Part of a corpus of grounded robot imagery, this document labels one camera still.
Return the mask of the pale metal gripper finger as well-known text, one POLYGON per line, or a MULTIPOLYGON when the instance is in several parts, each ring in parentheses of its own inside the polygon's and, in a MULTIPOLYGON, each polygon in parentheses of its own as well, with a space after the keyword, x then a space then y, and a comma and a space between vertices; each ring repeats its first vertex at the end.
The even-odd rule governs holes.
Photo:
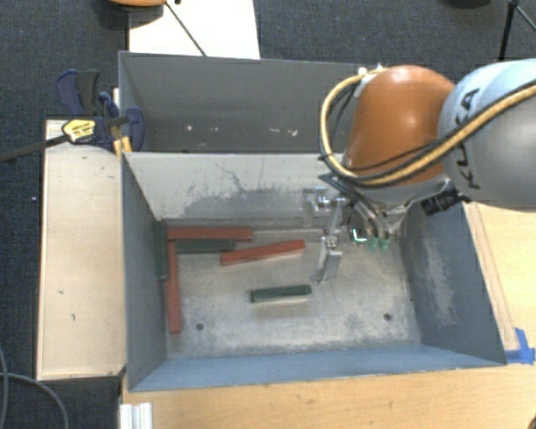
POLYGON ((336 239, 329 238, 326 241, 326 254, 324 260, 324 280, 329 281, 337 276, 339 264, 343 252, 336 239))
POLYGON ((311 281, 315 284, 320 284, 325 280, 328 252, 328 239, 326 236, 322 236, 320 238, 316 267, 314 273, 311 275, 311 281))

